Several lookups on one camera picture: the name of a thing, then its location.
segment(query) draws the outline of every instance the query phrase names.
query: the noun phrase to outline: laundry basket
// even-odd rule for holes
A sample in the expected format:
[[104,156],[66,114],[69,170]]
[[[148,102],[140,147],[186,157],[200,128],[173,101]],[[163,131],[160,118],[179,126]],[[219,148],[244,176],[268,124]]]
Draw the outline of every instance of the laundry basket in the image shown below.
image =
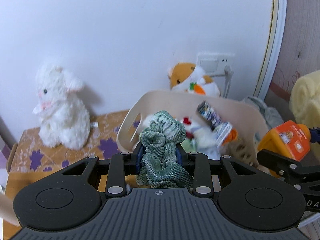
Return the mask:
[[[118,148],[122,152],[132,152],[132,148],[139,140],[137,130],[142,123],[141,120],[161,110],[168,111],[175,118],[181,119],[188,116],[205,125],[205,121],[196,113],[197,106],[204,100],[214,107],[224,120],[230,122],[237,129],[248,149],[254,152],[255,134],[258,133],[262,138],[268,132],[266,122],[258,110],[231,99],[162,90],[144,94],[130,109],[117,135]],[[138,117],[140,123],[132,133],[132,125],[137,123]]]

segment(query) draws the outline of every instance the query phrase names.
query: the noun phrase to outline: white wall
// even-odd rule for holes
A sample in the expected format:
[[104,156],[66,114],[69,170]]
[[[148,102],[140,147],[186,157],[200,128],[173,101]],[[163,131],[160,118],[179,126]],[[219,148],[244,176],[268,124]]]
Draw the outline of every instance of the white wall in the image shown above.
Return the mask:
[[34,76],[45,61],[86,82],[96,114],[169,88],[168,68],[203,51],[235,53],[229,97],[252,95],[271,9],[272,0],[0,0],[0,132],[11,144],[38,125]]

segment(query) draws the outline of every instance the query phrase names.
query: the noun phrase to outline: wall socket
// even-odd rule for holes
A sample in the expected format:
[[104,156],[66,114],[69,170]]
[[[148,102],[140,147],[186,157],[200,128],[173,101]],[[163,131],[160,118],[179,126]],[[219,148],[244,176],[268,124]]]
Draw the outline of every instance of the wall socket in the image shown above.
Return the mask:
[[197,65],[202,67],[208,75],[224,74],[226,66],[232,68],[235,54],[202,52],[198,54]]

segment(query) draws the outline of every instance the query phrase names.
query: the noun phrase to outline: red item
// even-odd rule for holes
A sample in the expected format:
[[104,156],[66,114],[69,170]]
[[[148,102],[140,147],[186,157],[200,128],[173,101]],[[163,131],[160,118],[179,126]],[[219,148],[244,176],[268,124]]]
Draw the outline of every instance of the red item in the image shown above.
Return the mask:
[[186,131],[186,137],[187,137],[188,139],[193,139],[193,134]]
[[183,123],[184,123],[184,124],[189,124],[189,125],[190,125],[190,124],[191,124],[191,121],[189,120],[189,118],[188,118],[188,117],[184,117],[184,118],[183,118]]

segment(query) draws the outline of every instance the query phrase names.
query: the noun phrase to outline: hamster ear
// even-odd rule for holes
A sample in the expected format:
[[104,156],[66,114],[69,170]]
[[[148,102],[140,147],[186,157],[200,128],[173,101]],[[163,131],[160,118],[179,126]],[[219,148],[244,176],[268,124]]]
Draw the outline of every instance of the hamster ear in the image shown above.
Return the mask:
[[169,78],[169,79],[170,79],[171,76],[172,76],[172,72],[173,72],[173,68],[170,68],[170,69],[168,70],[168,78]]
[[66,88],[68,92],[78,92],[84,88],[84,83],[80,78],[75,77],[70,71],[63,70]]

